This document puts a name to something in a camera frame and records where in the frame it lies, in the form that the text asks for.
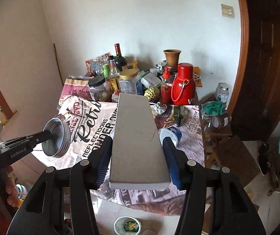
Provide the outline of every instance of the wine bottle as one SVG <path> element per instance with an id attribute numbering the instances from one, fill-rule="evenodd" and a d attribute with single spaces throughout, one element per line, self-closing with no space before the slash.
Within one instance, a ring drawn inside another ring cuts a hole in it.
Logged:
<path id="1" fill-rule="evenodd" d="M 115 64 L 116 64 L 117 68 L 119 69 L 119 71 L 128 69 L 127 61 L 122 56 L 119 43 L 115 44 L 115 49 L 116 49 L 116 55 L 117 55 L 117 57 L 115 58 Z"/>

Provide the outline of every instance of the red thermos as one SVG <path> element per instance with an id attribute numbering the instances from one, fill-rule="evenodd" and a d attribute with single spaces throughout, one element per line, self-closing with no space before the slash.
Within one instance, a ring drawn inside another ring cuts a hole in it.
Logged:
<path id="1" fill-rule="evenodd" d="M 192 105 L 195 93 L 193 66 L 190 63 L 178 64 L 178 74 L 172 83 L 172 100 L 174 105 Z"/>

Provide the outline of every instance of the light switch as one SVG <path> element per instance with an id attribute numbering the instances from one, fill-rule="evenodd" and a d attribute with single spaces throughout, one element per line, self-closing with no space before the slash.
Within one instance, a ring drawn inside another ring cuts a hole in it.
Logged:
<path id="1" fill-rule="evenodd" d="M 221 12 L 224 17 L 234 18 L 233 7 L 222 4 Z"/>

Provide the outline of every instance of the wooden door frame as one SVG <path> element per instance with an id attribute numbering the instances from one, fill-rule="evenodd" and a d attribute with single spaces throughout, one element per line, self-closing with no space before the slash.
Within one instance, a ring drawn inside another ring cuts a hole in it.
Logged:
<path id="1" fill-rule="evenodd" d="M 249 18 L 248 18 L 248 5 L 246 0 L 239 0 L 240 6 L 240 18 L 241 18 L 241 46 L 240 46 L 240 58 L 237 70 L 236 80 L 233 86 L 232 95 L 228 105 L 228 111 L 233 112 L 236 102 L 241 90 L 246 61 L 248 57 L 248 41 L 249 41 Z"/>

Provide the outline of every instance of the red rope strap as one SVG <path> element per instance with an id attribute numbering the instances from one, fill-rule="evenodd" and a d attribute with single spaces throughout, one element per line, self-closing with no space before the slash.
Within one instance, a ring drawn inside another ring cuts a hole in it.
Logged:
<path id="1" fill-rule="evenodd" d="M 175 99 L 175 100 L 174 100 L 174 84 L 172 84 L 172 94 L 171 94 L 171 96 L 172 96 L 172 101 L 173 101 L 173 102 L 177 102 L 177 101 L 180 99 L 180 97 L 182 96 L 184 87 L 185 87 L 186 85 L 188 85 L 189 82 L 190 82 L 190 80 L 188 80 L 188 79 L 185 79 L 185 80 L 183 81 L 182 87 L 181 87 L 181 90 L 180 90 L 180 93 L 179 93 L 179 96 L 178 96 L 178 98 Z"/>

